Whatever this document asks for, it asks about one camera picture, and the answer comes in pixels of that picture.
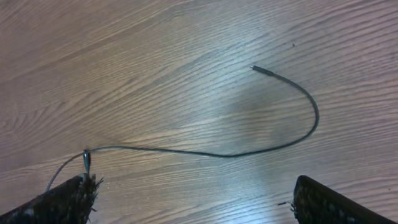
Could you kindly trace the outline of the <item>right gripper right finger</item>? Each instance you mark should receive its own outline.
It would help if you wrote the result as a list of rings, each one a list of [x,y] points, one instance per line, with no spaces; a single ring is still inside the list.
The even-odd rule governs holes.
[[[297,178],[291,211],[300,224],[397,224],[306,175]]]

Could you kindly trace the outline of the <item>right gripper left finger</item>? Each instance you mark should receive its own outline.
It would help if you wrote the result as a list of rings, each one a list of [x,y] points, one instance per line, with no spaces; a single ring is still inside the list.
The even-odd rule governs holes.
[[[82,173],[1,215],[1,224],[86,224],[103,179]]]

